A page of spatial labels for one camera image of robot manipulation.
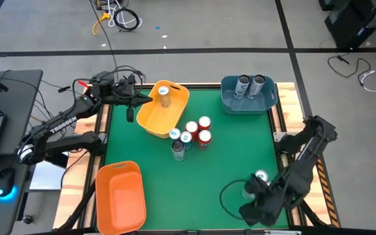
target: red can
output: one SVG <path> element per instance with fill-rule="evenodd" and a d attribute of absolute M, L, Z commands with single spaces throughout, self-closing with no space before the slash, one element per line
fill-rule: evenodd
<path fill-rule="evenodd" d="M 198 120 L 198 127 L 200 128 L 201 131 L 202 130 L 209 130 L 211 125 L 212 125 L 212 121 L 207 116 L 202 116 Z"/>
<path fill-rule="evenodd" d="M 185 130 L 191 133 L 193 136 L 193 140 L 198 139 L 198 124 L 196 124 L 195 121 L 188 121 L 187 124 L 185 125 Z"/>
<path fill-rule="evenodd" d="M 200 131 L 198 134 L 198 148 L 206 150 L 212 141 L 212 133 L 209 130 Z"/>

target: green mat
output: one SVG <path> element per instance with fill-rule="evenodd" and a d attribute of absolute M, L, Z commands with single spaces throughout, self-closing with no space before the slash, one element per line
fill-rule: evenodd
<path fill-rule="evenodd" d="M 177 162 L 170 149 L 171 140 L 126 122 L 125 109 L 113 109 L 105 163 L 134 161 L 139 165 L 147 208 L 141 230 L 249 228 L 222 209 L 219 193 L 226 184 L 245 180 L 257 170 L 265 170 L 270 180 L 278 173 L 268 115 L 226 115 L 219 89 L 190 90 L 178 128 L 208 116 L 213 140 L 206 151 L 193 145 L 185 160 Z M 242 183 L 232 185 L 223 195 L 225 206 L 238 216 L 239 207 L 248 202 L 242 196 L 242 187 Z M 257 224 L 253 228 L 266 227 Z M 285 211 L 272 228 L 288 228 Z"/>

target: yellow basket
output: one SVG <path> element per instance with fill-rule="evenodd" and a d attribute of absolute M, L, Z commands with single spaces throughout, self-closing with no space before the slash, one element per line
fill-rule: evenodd
<path fill-rule="evenodd" d="M 170 106 L 163 108 L 158 89 L 169 88 Z M 137 123 L 148 133 L 160 138 L 168 138 L 169 132 L 175 128 L 182 116 L 189 99 L 187 88 L 166 80 L 158 81 L 150 91 L 153 101 L 143 104 L 137 114 Z"/>

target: computer tower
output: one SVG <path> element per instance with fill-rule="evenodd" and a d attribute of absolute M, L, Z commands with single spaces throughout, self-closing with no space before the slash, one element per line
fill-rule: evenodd
<path fill-rule="evenodd" d="M 323 11 L 330 11 L 334 9 L 334 4 L 336 1 L 342 0 L 319 0 L 319 4 Z"/>
<path fill-rule="evenodd" d="M 324 21 L 338 48 L 358 48 L 376 30 L 376 0 L 340 0 Z"/>

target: silver can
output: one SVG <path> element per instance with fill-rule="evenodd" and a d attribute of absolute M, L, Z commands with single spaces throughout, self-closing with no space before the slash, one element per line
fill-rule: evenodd
<path fill-rule="evenodd" d="M 268 181 L 268 173 L 266 173 L 266 171 L 264 171 L 264 170 L 257 170 L 255 172 L 255 176 L 262 179 L 265 182 Z"/>
<path fill-rule="evenodd" d="M 178 128 L 173 128 L 169 132 L 169 137 L 171 140 L 179 140 L 181 136 L 181 131 Z"/>
<path fill-rule="evenodd" d="M 159 92 L 159 96 L 161 98 L 162 107 L 169 108 L 170 106 L 169 88 L 167 86 L 161 86 L 157 91 Z"/>
<path fill-rule="evenodd" d="M 182 161 L 185 158 L 185 146 L 181 140 L 175 140 L 171 146 L 175 161 Z"/>
<path fill-rule="evenodd" d="M 185 145 L 186 151 L 188 151 L 191 148 L 191 146 L 193 145 L 193 143 L 191 141 L 192 139 L 193 139 L 193 136 L 191 135 L 190 132 L 184 131 L 184 132 L 181 133 L 181 141 Z"/>
<path fill-rule="evenodd" d="M 265 84 L 265 80 L 265 77 L 262 75 L 256 75 L 252 79 L 251 85 L 249 87 L 249 92 L 247 93 L 248 99 L 254 99 L 259 94 Z"/>
<path fill-rule="evenodd" d="M 255 199 L 255 194 L 246 192 L 245 187 L 242 188 L 242 196 L 244 199 Z"/>
<path fill-rule="evenodd" d="M 238 78 L 238 83 L 236 84 L 236 88 L 234 88 L 234 98 L 235 99 L 242 99 L 247 91 L 247 87 L 251 83 L 251 79 L 246 75 L 241 75 Z"/>

